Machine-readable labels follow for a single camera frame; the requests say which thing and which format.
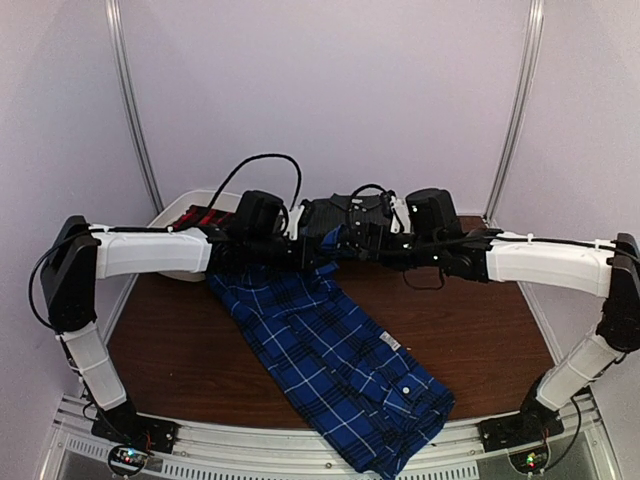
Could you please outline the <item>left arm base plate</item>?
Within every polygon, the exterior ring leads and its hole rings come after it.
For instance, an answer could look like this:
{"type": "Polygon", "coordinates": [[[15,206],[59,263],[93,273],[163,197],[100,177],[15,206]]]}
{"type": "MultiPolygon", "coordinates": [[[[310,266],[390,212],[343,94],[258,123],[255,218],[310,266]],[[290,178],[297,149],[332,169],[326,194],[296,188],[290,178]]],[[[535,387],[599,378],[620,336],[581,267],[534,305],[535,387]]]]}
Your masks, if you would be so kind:
{"type": "Polygon", "coordinates": [[[166,454],[173,452],[177,431],[175,422],[140,415],[131,402],[110,410],[99,408],[91,427],[93,436],[166,454]]]}

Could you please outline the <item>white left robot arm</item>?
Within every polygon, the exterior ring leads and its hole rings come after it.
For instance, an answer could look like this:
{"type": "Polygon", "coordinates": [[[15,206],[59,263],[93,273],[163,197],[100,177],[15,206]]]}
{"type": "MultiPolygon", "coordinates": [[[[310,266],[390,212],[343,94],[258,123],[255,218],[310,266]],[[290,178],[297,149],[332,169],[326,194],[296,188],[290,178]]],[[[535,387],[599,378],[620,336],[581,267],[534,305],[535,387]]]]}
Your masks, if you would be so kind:
{"type": "Polygon", "coordinates": [[[144,273],[230,272],[248,264],[285,271],[314,269],[330,259],[320,234],[299,232],[295,221],[250,220],[180,227],[110,227],[69,217],[54,244],[34,265],[27,293],[42,288],[46,312],[35,318],[59,336],[106,429],[123,444],[137,442],[144,424],[97,330],[95,284],[144,273]]]}

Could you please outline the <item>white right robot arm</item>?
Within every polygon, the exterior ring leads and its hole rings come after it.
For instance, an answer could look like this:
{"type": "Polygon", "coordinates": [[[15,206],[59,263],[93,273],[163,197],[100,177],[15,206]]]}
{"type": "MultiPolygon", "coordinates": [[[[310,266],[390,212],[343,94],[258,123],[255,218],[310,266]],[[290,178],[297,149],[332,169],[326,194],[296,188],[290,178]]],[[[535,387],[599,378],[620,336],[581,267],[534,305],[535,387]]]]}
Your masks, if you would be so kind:
{"type": "Polygon", "coordinates": [[[487,229],[426,238],[374,226],[340,233],[338,249],[399,271],[434,267],[442,277],[533,283],[602,299],[600,320],[525,397],[512,423],[522,441],[535,440],[576,393],[639,349],[639,251],[629,234],[586,242],[487,229]]]}

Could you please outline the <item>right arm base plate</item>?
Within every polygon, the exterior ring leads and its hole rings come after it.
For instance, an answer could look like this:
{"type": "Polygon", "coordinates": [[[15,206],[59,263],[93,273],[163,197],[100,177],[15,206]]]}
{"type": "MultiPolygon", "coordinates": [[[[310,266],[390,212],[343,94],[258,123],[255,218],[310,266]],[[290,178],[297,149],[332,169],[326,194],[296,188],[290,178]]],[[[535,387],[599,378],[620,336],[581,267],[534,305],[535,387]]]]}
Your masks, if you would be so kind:
{"type": "Polygon", "coordinates": [[[564,432],[561,420],[541,419],[535,415],[516,413],[493,417],[478,424],[480,440],[485,452],[513,449],[529,443],[539,443],[549,436],[564,432]]]}

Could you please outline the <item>blue plaid long sleeve shirt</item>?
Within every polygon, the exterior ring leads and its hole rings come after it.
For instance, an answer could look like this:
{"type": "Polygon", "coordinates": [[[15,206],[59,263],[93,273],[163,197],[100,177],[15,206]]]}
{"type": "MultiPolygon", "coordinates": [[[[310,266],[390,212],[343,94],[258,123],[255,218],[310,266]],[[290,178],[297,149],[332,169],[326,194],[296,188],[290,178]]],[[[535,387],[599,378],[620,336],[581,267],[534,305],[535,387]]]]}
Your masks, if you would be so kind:
{"type": "Polygon", "coordinates": [[[296,412],[357,472],[395,478],[444,427],[455,404],[337,284],[330,262],[306,272],[212,248],[207,282],[296,412]]]}

